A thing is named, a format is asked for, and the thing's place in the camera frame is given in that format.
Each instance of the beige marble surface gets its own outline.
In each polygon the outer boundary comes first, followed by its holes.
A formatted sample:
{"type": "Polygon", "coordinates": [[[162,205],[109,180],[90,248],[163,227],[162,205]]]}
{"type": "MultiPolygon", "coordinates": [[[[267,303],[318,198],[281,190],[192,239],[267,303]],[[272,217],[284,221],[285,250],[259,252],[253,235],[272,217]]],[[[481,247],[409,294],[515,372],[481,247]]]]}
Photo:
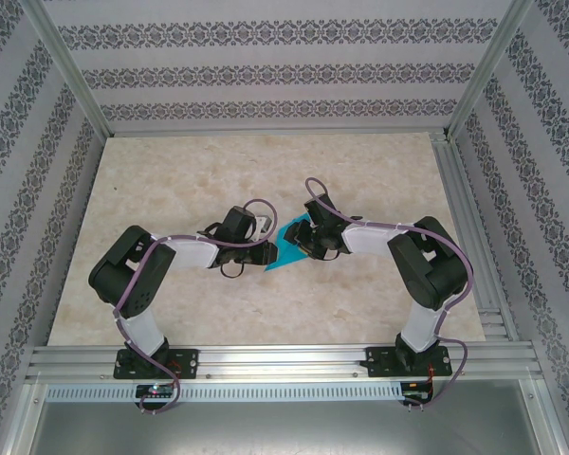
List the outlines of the beige marble surface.
{"type": "MultiPolygon", "coordinates": [[[[454,233],[426,134],[112,138],[49,344],[122,343],[111,306],[87,277],[128,226],[194,233],[253,197],[271,201],[283,225],[303,214],[309,175],[328,186],[344,213],[392,223],[430,214],[454,233]]],[[[171,271],[152,308],[172,344],[323,344],[392,342],[410,305],[391,260],[342,255],[269,272],[248,267],[237,280],[218,269],[171,271]]],[[[442,333],[485,339],[472,298],[455,308],[442,333]]]]}

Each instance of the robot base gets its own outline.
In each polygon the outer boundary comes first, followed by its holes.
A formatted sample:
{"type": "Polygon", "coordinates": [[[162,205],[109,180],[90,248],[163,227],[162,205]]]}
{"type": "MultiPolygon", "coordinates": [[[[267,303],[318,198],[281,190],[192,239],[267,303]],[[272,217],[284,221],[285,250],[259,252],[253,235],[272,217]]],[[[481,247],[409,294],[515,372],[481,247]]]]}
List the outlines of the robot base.
{"type": "MultiPolygon", "coordinates": [[[[198,350],[168,349],[162,365],[167,367],[179,379],[195,379],[198,369],[198,350]]],[[[115,379],[170,379],[162,370],[151,365],[137,353],[120,349],[114,366],[115,379]]]]}
{"type": "Polygon", "coordinates": [[[445,346],[436,346],[431,351],[430,357],[408,371],[396,356],[394,346],[375,346],[365,350],[367,360],[360,365],[367,368],[369,377],[418,377],[427,376],[430,365],[433,368],[433,376],[451,376],[449,351],[445,346]]]}

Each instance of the cyan plastic piece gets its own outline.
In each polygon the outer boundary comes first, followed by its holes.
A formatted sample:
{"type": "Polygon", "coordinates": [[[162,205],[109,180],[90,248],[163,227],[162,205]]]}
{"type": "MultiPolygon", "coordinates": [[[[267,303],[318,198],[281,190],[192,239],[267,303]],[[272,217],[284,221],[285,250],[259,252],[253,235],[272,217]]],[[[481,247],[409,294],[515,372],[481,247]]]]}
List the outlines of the cyan plastic piece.
{"type": "Polygon", "coordinates": [[[307,254],[299,249],[297,245],[290,244],[285,240],[285,233],[289,226],[293,223],[298,223],[301,220],[310,221],[310,215],[307,213],[305,215],[300,216],[299,218],[295,218],[286,226],[281,227],[278,230],[278,235],[276,237],[276,247],[278,247],[278,259],[276,262],[268,265],[265,271],[273,270],[278,267],[282,267],[283,265],[289,265],[296,263],[297,261],[301,261],[302,259],[307,259],[307,254]]]}

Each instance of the patterned wallpaper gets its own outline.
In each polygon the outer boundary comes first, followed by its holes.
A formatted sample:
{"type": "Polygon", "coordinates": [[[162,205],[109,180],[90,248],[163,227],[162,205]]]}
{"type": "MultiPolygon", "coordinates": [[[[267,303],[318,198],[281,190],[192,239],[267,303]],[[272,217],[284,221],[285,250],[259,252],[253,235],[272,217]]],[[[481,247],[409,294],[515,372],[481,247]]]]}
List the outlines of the patterned wallpaper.
{"type": "Polygon", "coordinates": [[[509,1],[45,5],[126,132],[447,126],[509,1]]]}
{"type": "Polygon", "coordinates": [[[569,0],[534,2],[457,143],[569,442],[569,0]]]}
{"type": "Polygon", "coordinates": [[[0,437],[29,348],[46,344],[101,150],[20,5],[0,0],[0,437]]]}

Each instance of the ventilated metal strip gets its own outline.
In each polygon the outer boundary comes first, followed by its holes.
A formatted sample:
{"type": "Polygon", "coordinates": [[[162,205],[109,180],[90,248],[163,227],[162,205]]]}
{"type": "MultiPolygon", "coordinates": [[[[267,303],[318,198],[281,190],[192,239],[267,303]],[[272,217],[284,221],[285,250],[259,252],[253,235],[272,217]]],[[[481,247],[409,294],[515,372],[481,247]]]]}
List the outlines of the ventilated metal strip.
{"type": "MultiPolygon", "coordinates": [[[[47,403],[131,403],[136,384],[52,384],[47,403]]],[[[400,383],[311,383],[311,384],[184,384],[179,401],[207,402],[301,402],[379,401],[402,399],[400,383]]],[[[148,398],[149,402],[171,401],[148,398]]]]}

